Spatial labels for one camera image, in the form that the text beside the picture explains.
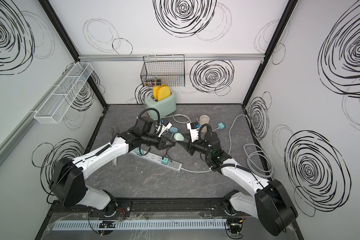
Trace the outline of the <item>mint green earbud case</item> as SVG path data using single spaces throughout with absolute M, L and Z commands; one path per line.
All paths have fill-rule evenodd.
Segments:
M 175 133 L 174 139 L 176 142 L 183 142 L 185 140 L 185 137 L 181 133 Z

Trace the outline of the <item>teal charger with lilac cable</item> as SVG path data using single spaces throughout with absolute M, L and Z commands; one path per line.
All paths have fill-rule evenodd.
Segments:
M 139 149 L 136 149 L 136 154 L 138 156 L 143 156 L 145 154 L 144 150 L 139 150 Z

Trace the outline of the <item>blue earbud case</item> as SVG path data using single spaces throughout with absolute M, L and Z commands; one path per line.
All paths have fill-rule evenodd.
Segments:
M 171 132 L 172 134 L 176 134 L 178 131 L 179 131 L 179 130 L 178 130 L 178 128 L 176 128 L 176 127 L 171 127 L 171 128 L 170 128 L 170 132 Z

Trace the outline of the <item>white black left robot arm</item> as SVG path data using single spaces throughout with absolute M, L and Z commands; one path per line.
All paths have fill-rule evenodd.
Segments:
M 153 120 L 142 111 L 135 125 L 116 134 L 112 141 L 85 155 L 58 160 L 49 188 L 66 208 L 76 205 L 92 207 L 100 211 L 117 208 L 117 200 L 107 191 L 100 191 L 86 185 L 86 179 L 96 170 L 117 157 L 123 156 L 141 145 L 158 150 L 171 148 L 173 141 L 164 136 L 171 123 L 158 117 Z

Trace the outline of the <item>teal charger with black cable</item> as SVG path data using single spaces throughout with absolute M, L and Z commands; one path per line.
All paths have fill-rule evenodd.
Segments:
M 161 164 L 163 164 L 163 165 L 165 165 L 165 166 L 167 166 L 168 164 L 169 164 L 169 159 L 168 158 L 162 158 L 161 159 Z

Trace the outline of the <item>teal charger with white cable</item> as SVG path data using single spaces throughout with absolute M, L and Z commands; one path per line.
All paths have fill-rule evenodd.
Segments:
M 219 128 L 220 130 L 223 130 L 225 127 L 226 127 L 226 126 L 225 126 L 224 123 L 218 123 L 218 128 Z

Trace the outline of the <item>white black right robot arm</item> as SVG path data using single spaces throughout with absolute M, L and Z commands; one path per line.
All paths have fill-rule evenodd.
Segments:
M 231 191 L 226 195 L 227 212 L 242 212 L 257 218 L 273 236 L 278 236 L 296 220 L 298 212 L 284 185 L 268 180 L 241 166 L 221 147 L 220 139 L 209 124 L 187 124 L 188 134 L 180 145 L 190 154 L 204 155 L 208 167 L 240 185 L 248 192 Z

